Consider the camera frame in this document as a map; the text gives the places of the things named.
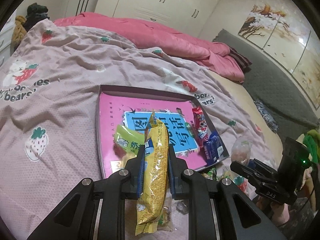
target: candy wrapper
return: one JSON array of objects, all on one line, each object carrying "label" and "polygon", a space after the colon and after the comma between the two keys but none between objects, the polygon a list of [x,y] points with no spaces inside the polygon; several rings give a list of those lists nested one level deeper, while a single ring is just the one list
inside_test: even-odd
[{"label": "candy wrapper", "polygon": [[224,166],[223,169],[217,170],[217,179],[220,181],[223,178],[231,179],[234,182],[234,184],[236,184],[238,188],[241,189],[241,191],[248,196],[248,192],[247,192],[248,180],[247,179],[236,174],[233,171],[228,170],[226,166]]},{"label": "candy wrapper", "polygon": [[203,148],[208,165],[212,165],[219,160],[223,153],[223,146],[217,131],[213,131],[209,139],[203,142]]},{"label": "candy wrapper", "polygon": [[211,179],[217,181],[217,169],[216,167],[212,167],[208,172],[203,172],[202,176],[206,179]]},{"label": "candy wrapper", "polygon": [[123,169],[128,160],[137,156],[140,145],[144,144],[144,135],[124,125],[118,125],[114,135],[114,142],[114,151],[122,157],[120,168]]},{"label": "candy wrapper", "polygon": [[124,125],[118,125],[114,135],[114,142],[124,149],[126,153],[137,156],[139,146],[144,144],[144,135]]},{"label": "candy wrapper", "polygon": [[153,112],[145,130],[145,157],[140,169],[143,172],[143,192],[137,201],[136,235],[157,231],[163,215],[168,181],[168,148],[167,128]]},{"label": "candy wrapper", "polygon": [[199,146],[203,147],[203,143],[208,140],[208,126],[205,122],[204,114],[201,107],[192,108],[193,119],[195,122],[196,130],[198,131]]}]

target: pink comforter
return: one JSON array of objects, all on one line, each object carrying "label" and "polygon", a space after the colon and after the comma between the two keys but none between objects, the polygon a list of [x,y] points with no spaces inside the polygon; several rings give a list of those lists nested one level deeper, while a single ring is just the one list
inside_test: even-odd
[{"label": "pink comforter", "polygon": [[57,26],[76,25],[112,31],[133,42],[138,49],[159,47],[169,56],[192,60],[199,65],[207,66],[222,77],[240,82],[244,80],[239,65],[228,56],[229,46],[220,42],[201,40],[159,23],[110,18],[91,12],[58,19],[54,23]]}]

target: blue oreo package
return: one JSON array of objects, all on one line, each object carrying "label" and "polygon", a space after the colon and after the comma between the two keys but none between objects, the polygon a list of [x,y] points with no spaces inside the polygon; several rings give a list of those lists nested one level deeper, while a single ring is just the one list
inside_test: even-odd
[{"label": "blue oreo package", "polygon": [[215,164],[223,154],[223,146],[217,131],[213,131],[209,139],[203,143],[207,164]]}]

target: pink book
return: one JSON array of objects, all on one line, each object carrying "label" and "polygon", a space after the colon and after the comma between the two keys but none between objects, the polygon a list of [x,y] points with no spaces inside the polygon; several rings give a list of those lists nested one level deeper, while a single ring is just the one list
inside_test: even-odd
[{"label": "pink book", "polygon": [[114,151],[117,125],[144,134],[152,113],[168,128],[169,141],[176,156],[186,160],[188,168],[200,170],[207,166],[205,154],[200,151],[190,128],[194,126],[192,103],[153,99],[129,98],[100,94],[100,162],[104,177],[120,169],[122,157]]}]

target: green snack package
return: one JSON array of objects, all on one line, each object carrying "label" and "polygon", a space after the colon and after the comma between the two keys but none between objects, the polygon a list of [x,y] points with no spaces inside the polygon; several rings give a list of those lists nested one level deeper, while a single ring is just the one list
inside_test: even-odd
[{"label": "green snack package", "polygon": [[137,156],[140,145],[144,144],[144,134],[131,130],[124,125],[118,125],[114,135],[114,142],[124,149],[127,154]]}]

